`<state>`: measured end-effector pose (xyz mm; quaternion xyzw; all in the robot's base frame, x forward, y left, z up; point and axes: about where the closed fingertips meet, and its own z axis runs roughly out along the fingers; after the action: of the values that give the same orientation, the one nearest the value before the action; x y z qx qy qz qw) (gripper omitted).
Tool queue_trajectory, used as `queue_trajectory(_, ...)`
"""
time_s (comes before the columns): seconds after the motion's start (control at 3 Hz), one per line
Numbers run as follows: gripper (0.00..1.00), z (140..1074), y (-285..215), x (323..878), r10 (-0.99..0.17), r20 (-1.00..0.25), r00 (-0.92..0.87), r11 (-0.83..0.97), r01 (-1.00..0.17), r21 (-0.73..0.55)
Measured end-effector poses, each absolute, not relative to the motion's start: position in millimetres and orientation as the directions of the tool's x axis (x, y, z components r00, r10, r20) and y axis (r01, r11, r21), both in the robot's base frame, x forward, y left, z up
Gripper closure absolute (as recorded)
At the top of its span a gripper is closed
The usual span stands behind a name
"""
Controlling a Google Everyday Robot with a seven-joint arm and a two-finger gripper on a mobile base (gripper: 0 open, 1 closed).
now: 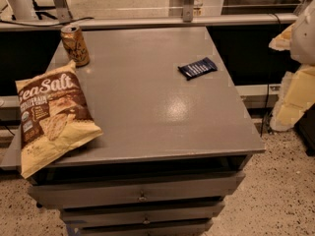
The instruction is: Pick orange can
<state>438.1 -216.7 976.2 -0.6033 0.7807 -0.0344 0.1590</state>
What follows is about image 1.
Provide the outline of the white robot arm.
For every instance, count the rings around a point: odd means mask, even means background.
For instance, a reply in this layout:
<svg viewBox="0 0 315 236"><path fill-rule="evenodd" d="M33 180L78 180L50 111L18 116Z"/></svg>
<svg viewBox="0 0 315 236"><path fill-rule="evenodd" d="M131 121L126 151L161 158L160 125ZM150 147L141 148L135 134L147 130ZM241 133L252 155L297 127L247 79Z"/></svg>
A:
<svg viewBox="0 0 315 236"><path fill-rule="evenodd" d="M300 64L296 72L284 74L279 100L272 111L271 128L284 132L315 103L315 0L292 25L271 40L269 47L288 50L290 58Z"/></svg>

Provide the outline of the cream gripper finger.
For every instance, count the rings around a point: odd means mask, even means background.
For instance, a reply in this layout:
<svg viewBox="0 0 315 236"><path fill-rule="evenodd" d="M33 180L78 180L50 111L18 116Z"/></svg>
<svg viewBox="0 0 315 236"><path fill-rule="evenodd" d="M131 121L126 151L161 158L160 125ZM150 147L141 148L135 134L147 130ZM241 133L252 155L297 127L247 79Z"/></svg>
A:
<svg viewBox="0 0 315 236"><path fill-rule="evenodd" d="M279 91L279 100L272 111L270 127L279 132L291 129L315 103L315 67L301 65L295 72L286 72Z"/></svg>
<svg viewBox="0 0 315 236"><path fill-rule="evenodd" d="M269 47L277 51L290 50L292 28L293 24L274 37L269 43Z"/></svg>

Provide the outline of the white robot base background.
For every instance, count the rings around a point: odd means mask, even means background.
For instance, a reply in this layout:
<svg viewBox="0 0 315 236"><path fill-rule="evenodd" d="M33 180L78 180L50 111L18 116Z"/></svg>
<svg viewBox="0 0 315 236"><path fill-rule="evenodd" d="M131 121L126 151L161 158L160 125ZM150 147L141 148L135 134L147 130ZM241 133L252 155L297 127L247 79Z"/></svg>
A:
<svg viewBox="0 0 315 236"><path fill-rule="evenodd" d="M36 12L33 8L32 0L6 0L11 7L13 15L17 20L36 20Z"/></svg>

